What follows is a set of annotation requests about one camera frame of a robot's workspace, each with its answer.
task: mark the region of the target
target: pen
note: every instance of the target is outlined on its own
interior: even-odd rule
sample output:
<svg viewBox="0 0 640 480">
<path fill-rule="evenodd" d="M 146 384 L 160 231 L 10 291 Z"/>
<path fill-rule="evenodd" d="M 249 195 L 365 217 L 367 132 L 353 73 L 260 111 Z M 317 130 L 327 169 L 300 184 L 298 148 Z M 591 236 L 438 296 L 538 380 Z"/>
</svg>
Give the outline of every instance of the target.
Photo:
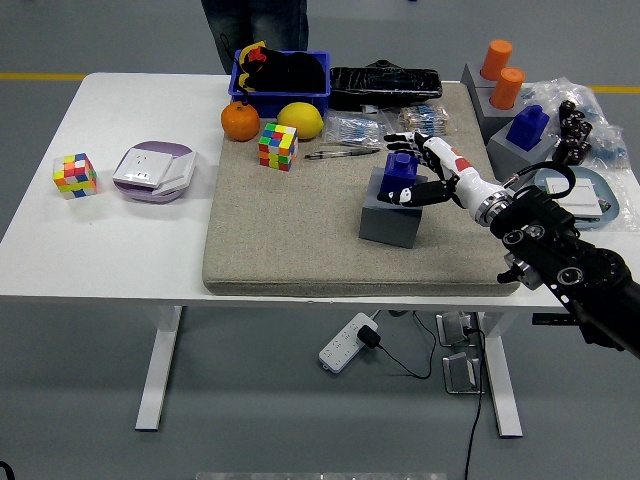
<svg viewBox="0 0 640 480">
<path fill-rule="evenodd" d="M 331 151 L 320 150 L 318 152 L 305 155 L 304 158 L 309 160 L 320 160 L 321 158 L 334 158 L 334 157 L 355 157 L 357 155 L 369 155 L 370 153 L 379 152 L 379 148 L 354 148 L 353 150 L 344 151 Z"/>
</svg>

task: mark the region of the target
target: floor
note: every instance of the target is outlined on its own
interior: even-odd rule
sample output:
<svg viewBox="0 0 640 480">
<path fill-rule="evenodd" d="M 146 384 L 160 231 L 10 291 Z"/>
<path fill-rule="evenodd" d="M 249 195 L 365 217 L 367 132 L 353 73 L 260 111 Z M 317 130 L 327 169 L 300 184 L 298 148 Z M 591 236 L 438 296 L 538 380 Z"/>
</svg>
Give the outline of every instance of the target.
<svg viewBox="0 0 640 480">
<path fill-rule="evenodd" d="M 506 38 L 527 81 L 564 76 L 618 92 L 640 85 L 636 2 L 469 3 L 309 0 L 309 48 L 331 52 L 334 66 L 384 58 L 459 80 L 465 62 Z M 0 232 L 79 86 L 5 74 L 222 73 L 198 0 L 0 0 L 0 59 Z M 640 96 L 597 99 L 624 129 L 637 176 Z M 234 471 L 462 478 L 476 398 L 444 391 L 441 358 L 454 350 L 436 348 L 425 381 L 402 376 L 380 351 L 362 352 L 340 375 L 325 372 L 318 351 L 355 313 L 187 309 L 160 431 L 142 433 L 133 427 L 151 322 L 127 306 L 2 301 L 0 460 L 18 479 Z M 432 313 L 420 315 L 434 326 Z M 409 315 L 383 312 L 378 321 L 388 350 L 428 371 L 430 336 Z M 640 362 L 586 345 L 571 327 L 528 321 L 510 328 L 505 348 L 524 437 L 498 437 L 487 397 L 470 478 L 637 477 Z"/>
</svg>

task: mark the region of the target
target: white table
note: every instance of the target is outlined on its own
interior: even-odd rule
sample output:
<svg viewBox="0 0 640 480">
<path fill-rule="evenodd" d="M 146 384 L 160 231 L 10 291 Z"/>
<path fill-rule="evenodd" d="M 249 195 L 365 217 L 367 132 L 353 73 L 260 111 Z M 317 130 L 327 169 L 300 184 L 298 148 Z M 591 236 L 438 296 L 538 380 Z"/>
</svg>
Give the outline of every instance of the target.
<svg viewBox="0 0 640 480">
<path fill-rule="evenodd" d="M 519 316 L 564 312 L 544 288 L 508 297 L 220 297 L 205 289 L 202 253 L 229 102 L 228 76 L 96 73 L 81 84 L 0 244 L 0 298 L 24 302 L 136 304 L 158 329 L 136 428 L 157 430 L 181 308 L 195 305 L 465 310 L 488 312 L 486 360 L 503 437 L 522 435 L 501 334 Z M 158 140 L 198 152 L 187 191 L 157 205 L 127 200 L 111 176 L 133 145 Z M 52 161 L 85 152 L 99 194 L 64 200 Z M 633 175 L 624 179 L 640 200 Z M 634 233 L 585 233 L 622 254 L 640 277 Z"/>
</svg>

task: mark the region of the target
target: orange cap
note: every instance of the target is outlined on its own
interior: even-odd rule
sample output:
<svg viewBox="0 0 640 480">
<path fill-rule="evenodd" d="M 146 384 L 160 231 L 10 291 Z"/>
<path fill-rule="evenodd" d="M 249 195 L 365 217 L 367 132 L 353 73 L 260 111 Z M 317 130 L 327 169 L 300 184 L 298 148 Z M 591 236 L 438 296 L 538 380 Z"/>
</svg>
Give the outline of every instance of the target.
<svg viewBox="0 0 640 480">
<path fill-rule="evenodd" d="M 489 103 L 498 110 L 513 108 L 523 82 L 524 72 L 522 70 L 513 67 L 503 68 Z"/>
<path fill-rule="evenodd" d="M 500 78 L 500 71 L 507 66 L 513 52 L 513 45 L 506 40 L 494 40 L 489 44 L 487 56 L 482 64 L 480 75 L 487 80 L 496 81 Z"/>
</svg>

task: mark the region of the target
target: rubik's cube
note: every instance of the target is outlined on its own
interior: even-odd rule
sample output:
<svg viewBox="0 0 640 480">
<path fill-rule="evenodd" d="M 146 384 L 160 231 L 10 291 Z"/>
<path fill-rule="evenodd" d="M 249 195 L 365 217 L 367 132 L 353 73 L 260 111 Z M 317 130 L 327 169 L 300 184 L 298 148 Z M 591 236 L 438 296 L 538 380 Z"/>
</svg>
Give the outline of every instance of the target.
<svg viewBox="0 0 640 480">
<path fill-rule="evenodd" d="M 66 199 L 97 193 L 97 175 L 86 153 L 53 160 L 53 181 Z"/>
<path fill-rule="evenodd" d="M 267 123 L 258 141 L 258 154 L 260 165 L 288 172 L 298 156 L 298 130 Z"/>
</svg>

